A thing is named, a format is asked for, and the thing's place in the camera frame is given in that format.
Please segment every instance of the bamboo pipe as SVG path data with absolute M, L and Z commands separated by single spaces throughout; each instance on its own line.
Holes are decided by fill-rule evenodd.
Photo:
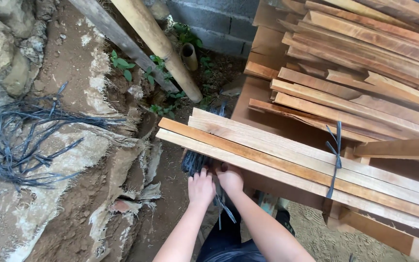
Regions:
M 203 96 L 190 73 L 183 65 L 179 55 L 172 49 L 172 44 L 164 35 L 142 0 L 111 0 L 124 18 L 135 29 L 151 51 L 164 60 L 167 70 L 195 103 Z

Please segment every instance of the concrete block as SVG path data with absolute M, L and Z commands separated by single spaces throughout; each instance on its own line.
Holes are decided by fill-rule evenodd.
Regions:
M 257 27 L 252 26 L 250 21 L 232 17 L 229 32 L 231 36 L 251 42 L 255 38 L 256 33 Z
M 199 27 L 191 27 L 190 30 L 201 39 L 206 49 L 233 56 L 240 56 L 242 53 L 244 44 L 242 39 Z
M 181 2 L 167 2 L 169 11 L 175 22 L 191 27 L 201 27 L 219 33 L 229 33 L 230 16 L 207 9 L 195 8 Z
M 251 51 L 251 43 L 243 43 L 242 57 L 247 58 Z
M 259 4 L 259 0 L 179 0 L 179 2 L 201 5 L 229 15 L 240 15 L 249 18 L 255 17 Z

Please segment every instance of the dark pants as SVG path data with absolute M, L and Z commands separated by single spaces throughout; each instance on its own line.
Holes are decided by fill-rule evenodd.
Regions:
M 242 237 L 240 236 L 240 214 L 234 207 L 229 207 L 229 209 L 237 222 L 232 222 L 229 215 L 223 211 L 221 213 L 221 230 L 219 230 L 218 219 L 205 242 L 203 243 L 196 262 L 202 262 L 215 253 L 235 248 L 242 248 L 246 251 L 258 251 L 258 247 L 256 247 L 253 239 L 242 243 Z M 295 236 L 295 231 L 290 225 L 290 214 L 287 210 L 278 210 L 276 220 L 281 223 L 281 225 L 283 225 L 289 232 L 291 232 L 293 236 Z

